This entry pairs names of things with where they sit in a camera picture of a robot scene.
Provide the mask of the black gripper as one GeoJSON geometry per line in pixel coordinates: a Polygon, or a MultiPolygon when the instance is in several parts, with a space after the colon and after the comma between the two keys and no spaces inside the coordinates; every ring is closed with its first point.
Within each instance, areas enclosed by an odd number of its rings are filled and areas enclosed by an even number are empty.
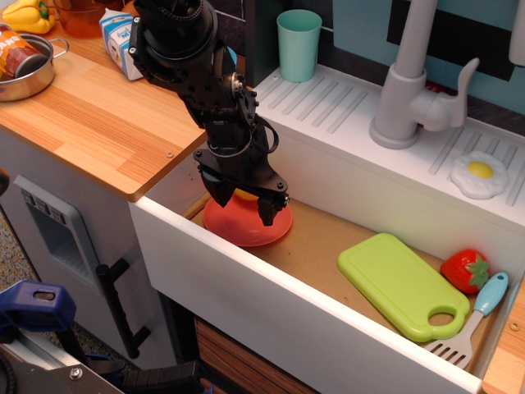
{"type": "Polygon", "coordinates": [[[258,215],[265,227],[274,223],[276,215],[287,205],[287,183],[268,162],[268,156],[279,144],[248,142],[243,148],[213,148],[208,144],[197,149],[194,160],[198,163],[203,184],[221,207],[231,200],[236,189],[244,190],[258,197],[258,215]]]}

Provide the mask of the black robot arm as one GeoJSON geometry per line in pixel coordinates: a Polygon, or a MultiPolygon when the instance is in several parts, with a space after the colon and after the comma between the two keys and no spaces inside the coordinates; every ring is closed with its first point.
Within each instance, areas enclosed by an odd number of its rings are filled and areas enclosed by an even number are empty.
{"type": "Polygon", "coordinates": [[[206,1],[137,1],[129,53],[147,82],[176,93],[205,149],[194,152],[204,186],[221,207],[236,190],[256,196],[262,224],[271,226],[289,203],[286,181],[270,166],[279,137],[256,108],[206,1]]]}

